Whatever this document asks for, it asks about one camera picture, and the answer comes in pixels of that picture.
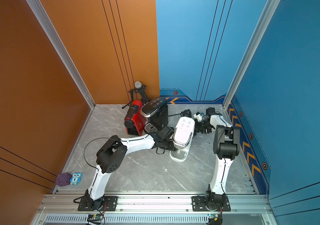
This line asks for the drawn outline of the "white coffee machine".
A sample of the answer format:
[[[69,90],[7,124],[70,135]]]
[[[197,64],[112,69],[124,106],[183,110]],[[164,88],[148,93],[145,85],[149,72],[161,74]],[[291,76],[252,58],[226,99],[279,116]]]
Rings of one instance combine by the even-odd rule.
[[[181,117],[175,127],[172,141],[175,151],[171,151],[169,156],[172,160],[184,162],[190,151],[192,138],[195,131],[195,121],[190,117]]]

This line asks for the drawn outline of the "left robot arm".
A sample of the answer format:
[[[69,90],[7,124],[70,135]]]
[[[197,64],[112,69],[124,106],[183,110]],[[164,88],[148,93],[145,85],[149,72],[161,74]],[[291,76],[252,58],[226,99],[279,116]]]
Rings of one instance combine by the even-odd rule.
[[[162,130],[134,137],[120,138],[117,135],[107,139],[107,142],[98,150],[96,156],[96,172],[91,185],[85,195],[74,199],[78,203],[78,211],[97,211],[105,207],[105,188],[111,174],[116,171],[126,155],[150,149],[174,151],[172,136],[174,128],[167,125]]]

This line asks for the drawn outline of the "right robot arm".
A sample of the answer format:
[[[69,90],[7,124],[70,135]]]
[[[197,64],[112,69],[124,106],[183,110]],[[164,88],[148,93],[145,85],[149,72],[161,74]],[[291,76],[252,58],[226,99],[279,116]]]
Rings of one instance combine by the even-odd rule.
[[[233,127],[225,117],[210,107],[206,114],[194,114],[195,130],[201,134],[214,134],[213,153],[216,157],[212,180],[205,193],[205,206],[209,211],[229,209],[226,183],[230,167],[240,153],[240,129]]]

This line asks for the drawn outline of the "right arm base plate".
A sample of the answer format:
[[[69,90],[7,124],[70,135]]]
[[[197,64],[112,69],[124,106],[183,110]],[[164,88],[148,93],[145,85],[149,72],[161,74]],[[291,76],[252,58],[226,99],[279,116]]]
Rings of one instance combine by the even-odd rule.
[[[204,196],[192,196],[192,210],[194,212],[230,212],[229,199],[225,195],[220,195],[219,200],[207,201]]]

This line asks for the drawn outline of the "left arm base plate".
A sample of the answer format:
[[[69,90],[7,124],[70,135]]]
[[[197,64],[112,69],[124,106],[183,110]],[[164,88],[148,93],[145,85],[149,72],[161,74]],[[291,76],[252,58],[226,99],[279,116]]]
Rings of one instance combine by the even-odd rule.
[[[82,196],[74,200],[74,203],[78,203],[77,210],[79,212],[114,212],[117,207],[117,202],[118,196],[104,196],[98,200],[91,200],[86,196]]]

